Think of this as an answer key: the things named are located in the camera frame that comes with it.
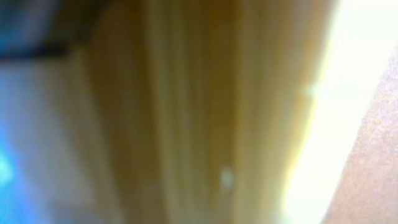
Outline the spaghetti pack with red ends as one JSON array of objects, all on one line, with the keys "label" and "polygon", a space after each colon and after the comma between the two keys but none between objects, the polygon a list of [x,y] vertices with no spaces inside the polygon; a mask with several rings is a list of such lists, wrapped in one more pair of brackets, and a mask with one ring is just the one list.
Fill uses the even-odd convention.
[{"label": "spaghetti pack with red ends", "polygon": [[118,223],[396,223],[396,1],[96,1]]}]

